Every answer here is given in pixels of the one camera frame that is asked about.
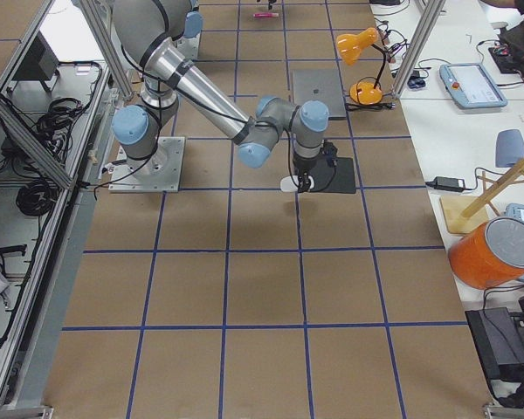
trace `orange cylinder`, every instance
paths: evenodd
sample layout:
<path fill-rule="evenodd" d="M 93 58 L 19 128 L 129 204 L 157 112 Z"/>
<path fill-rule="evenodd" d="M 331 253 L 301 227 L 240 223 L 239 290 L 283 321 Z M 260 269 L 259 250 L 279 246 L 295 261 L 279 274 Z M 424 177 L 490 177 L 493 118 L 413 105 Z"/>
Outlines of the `orange cylinder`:
<path fill-rule="evenodd" d="M 524 222 L 505 216 L 481 224 L 448 250 L 454 274 L 485 290 L 524 275 Z"/>

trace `bucket lid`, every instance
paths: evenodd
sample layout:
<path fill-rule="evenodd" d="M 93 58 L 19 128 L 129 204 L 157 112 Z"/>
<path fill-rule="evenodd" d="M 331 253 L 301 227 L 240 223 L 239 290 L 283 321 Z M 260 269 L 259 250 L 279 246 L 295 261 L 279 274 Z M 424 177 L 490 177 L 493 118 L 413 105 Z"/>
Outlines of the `bucket lid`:
<path fill-rule="evenodd" d="M 501 216 L 486 226 L 486 242 L 493 254 L 505 264 L 524 268 L 524 222 Z"/>

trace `power adapter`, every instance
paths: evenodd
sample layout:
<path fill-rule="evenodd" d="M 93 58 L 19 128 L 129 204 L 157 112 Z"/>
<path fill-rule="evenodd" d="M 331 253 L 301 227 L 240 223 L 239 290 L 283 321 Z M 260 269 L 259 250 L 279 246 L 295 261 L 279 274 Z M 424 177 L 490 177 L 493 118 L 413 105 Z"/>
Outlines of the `power adapter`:
<path fill-rule="evenodd" d="M 425 182 L 425 185 L 438 190 L 448 190 L 450 192 L 465 191 L 464 179 L 456 177 L 437 176 L 430 182 Z"/>

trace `wooden stand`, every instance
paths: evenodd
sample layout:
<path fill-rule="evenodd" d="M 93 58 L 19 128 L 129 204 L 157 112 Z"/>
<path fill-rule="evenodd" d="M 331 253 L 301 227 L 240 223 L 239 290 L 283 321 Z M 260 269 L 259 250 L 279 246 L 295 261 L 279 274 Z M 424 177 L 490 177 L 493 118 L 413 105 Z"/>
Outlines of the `wooden stand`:
<path fill-rule="evenodd" d="M 489 215 L 487 215 L 486 205 L 489 205 L 495 214 L 499 215 L 499 211 L 495 209 L 491 201 L 507 186 L 524 183 L 524 179 L 516 180 L 520 176 L 524 176 L 524 158 L 519 159 L 497 181 L 486 178 L 484 172 L 479 177 L 483 182 L 484 190 L 480 196 L 441 196 L 440 204 L 448 232 L 464 235 L 487 221 Z M 486 189 L 488 182 L 492 185 Z"/>

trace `pink object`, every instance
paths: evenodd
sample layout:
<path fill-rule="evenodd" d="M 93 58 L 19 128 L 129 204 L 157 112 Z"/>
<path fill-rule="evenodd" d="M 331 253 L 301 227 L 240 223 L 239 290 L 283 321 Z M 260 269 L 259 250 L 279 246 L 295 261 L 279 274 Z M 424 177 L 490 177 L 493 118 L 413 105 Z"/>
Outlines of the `pink object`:
<path fill-rule="evenodd" d="M 271 12 L 262 12 L 262 13 L 254 13 L 254 17 L 279 17 L 279 13 L 271 13 Z"/>

